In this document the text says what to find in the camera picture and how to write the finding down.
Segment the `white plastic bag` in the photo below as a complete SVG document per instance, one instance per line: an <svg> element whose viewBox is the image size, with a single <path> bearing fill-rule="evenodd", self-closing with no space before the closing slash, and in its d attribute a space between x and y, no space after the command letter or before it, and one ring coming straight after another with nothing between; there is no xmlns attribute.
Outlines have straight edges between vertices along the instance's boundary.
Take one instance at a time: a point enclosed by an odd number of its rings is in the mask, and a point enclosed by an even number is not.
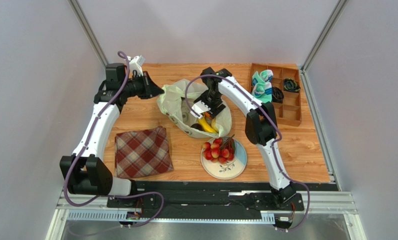
<svg viewBox="0 0 398 240"><path fill-rule="evenodd" d="M185 101L185 89L190 81L182 79L173 84L165 84L162 89L164 94L157 98L157 105L182 132L192 138L216 138L225 137L232 129L231 110L225 101L222 104L225 108L216 116L216 129L218 133L206 132L192 128L198 122L197 118L191 114L188 104Z"/></svg>

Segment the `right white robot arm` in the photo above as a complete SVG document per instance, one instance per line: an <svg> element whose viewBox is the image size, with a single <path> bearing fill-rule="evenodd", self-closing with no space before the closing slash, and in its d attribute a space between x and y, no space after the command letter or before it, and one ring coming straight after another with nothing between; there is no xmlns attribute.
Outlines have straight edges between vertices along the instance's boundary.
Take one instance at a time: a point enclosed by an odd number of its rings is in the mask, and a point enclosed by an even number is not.
<svg viewBox="0 0 398 240"><path fill-rule="evenodd" d="M224 108L222 96L230 99L245 115L245 135L258 148L265 163L272 188L270 202L277 208L289 206L296 190L279 152L277 137L280 131L274 105L252 96L225 68L214 71L208 67L199 78L207 90L189 107L191 114L199 120L204 120L206 116L214 118Z"/></svg>

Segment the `red plaid cloth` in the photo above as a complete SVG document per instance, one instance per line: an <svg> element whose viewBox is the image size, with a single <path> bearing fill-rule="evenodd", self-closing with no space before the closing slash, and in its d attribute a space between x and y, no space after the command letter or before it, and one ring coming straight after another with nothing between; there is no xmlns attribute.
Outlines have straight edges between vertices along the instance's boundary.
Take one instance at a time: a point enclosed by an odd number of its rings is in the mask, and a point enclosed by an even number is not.
<svg viewBox="0 0 398 240"><path fill-rule="evenodd" d="M144 178L174 170L167 129L163 126L118 133L114 146L118 178Z"/></svg>

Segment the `blue and cream plate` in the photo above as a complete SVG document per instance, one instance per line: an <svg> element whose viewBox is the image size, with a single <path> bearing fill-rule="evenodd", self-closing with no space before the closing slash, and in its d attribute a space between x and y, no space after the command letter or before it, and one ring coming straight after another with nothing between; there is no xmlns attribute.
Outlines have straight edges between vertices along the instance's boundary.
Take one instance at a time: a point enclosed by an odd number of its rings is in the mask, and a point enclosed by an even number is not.
<svg viewBox="0 0 398 240"><path fill-rule="evenodd" d="M205 171L212 177L219 180L231 180L238 177L246 168L247 153L243 145L236 139L235 141L235 157L233 162L226 164L214 163L210 161L200 161Z"/></svg>

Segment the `yellow fake banana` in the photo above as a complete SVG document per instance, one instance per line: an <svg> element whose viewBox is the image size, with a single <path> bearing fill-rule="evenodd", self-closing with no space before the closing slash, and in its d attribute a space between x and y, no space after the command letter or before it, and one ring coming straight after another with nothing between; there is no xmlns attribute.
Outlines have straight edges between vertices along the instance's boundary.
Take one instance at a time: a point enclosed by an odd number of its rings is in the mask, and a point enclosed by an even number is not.
<svg viewBox="0 0 398 240"><path fill-rule="evenodd" d="M210 120L210 119L206 118L205 116L203 116L203 118L202 119L198 119L197 122L198 122L198 124L200 124L203 127L203 130L205 132L218 134L211 127L212 120Z"/></svg>

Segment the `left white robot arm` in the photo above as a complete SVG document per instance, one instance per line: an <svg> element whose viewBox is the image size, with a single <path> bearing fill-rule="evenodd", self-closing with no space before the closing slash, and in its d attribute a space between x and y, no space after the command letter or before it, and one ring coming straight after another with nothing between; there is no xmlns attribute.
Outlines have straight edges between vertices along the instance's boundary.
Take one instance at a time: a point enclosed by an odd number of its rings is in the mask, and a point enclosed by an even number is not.
<svg viewBox="0 0 398 240"><path fill-rule="evenodd" d="M151 99L163 93L140 63L106 66L87 129L73 153L63 156L59 163L66 195L130 195L133 181L113 176L103 162L107 140L128 98Z"/></svg>

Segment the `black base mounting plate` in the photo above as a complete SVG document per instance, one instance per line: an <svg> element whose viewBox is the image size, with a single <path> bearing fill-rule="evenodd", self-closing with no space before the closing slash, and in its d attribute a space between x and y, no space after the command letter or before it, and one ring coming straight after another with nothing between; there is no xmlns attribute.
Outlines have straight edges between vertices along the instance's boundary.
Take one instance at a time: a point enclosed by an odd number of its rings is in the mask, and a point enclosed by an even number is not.
<svg viewBox="0 0 398 240"><path fill-rule="evenodd" d="M296 194L289 205L277 208L271 201L272 188L266 182L137 181L134 199L105 197L102 206L111 210L138 210L142 217L157 214L160 220L260 220L262 213L305 212L312 194L337 190L330 183L292 184Z"/></svg>

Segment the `aluminium frame rail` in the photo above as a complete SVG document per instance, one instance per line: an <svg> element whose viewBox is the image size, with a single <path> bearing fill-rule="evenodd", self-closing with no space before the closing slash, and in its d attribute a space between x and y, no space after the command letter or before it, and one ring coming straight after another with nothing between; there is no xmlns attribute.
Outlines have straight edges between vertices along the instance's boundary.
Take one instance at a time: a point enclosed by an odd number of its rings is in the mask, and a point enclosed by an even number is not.
<svg viewBox="0 0 398 240"><path fill-rule="evenodd" d="M143 201L128 204L127 200L99 197L76 207L61 196L46 238L58 240L69 221L108 221L119 228L133 223L190 223L265 225L273 231L292 232L295 227L306 234L320 233L323 228L313 223L324 217L324 228L334 226L352 240L364 240L366 234L353 196L343 191L299 191L285 208L270 205L270 192L263 191L198 191L198 204L176 201L171 193L146 196Z"/></svg>

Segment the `brown wooden organizer tray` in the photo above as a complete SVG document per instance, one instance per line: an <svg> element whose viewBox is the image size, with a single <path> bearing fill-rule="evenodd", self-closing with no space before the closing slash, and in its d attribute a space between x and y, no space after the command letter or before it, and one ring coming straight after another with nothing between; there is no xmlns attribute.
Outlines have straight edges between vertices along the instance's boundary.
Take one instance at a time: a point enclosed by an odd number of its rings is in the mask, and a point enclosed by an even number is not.
<svg viewBox="0 0 398 240"><path fill-rule="evenodd" d="M258 71L272 70L272 104L277 122L282 125L298 127L302 122L301 85L299 70L276 65L253 63L250 67L250 92L252 76Z"/></svg>

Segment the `red fake strawberry bunch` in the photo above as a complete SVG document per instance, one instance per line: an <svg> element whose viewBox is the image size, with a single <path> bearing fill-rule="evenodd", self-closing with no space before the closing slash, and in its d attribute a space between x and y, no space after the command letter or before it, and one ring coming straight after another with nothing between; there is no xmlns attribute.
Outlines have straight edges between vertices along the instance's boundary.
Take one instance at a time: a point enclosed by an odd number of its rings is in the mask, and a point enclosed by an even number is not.
<svg viewBox="0 0 398 240"><path fill-rule="evenodd" d="M234 134L229 137L216 137L202 144L201 159L219 164L228 164L235 160Z"/></svg>

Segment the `orange fake fruit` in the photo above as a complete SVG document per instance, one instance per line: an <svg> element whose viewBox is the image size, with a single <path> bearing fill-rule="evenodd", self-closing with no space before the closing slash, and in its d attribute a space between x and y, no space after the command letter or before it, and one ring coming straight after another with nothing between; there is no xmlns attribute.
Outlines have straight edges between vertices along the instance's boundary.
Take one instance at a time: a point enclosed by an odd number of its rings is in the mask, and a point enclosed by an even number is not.
<svg viewBox="0 0 398 240"><path fill-rule="evenodd" d="M208 112L204 112L203 115L204 115L207 119L210 119L210 120L213 120L213 119L214 119L214 117L212 117Z"/></svg>

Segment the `dark fake plum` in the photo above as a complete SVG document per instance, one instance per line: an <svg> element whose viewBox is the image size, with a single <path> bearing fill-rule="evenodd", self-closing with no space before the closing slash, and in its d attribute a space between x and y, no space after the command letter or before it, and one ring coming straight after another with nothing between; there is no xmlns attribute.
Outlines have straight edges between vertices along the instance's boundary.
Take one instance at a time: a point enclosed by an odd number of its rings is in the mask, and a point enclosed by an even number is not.
<svg viewBox="0 0 398 240"><path fill-rule="evenodd" d="M199 123L194 123L190 126L192 129L196 129L198 131L203 131L203 127Z"/></svg>

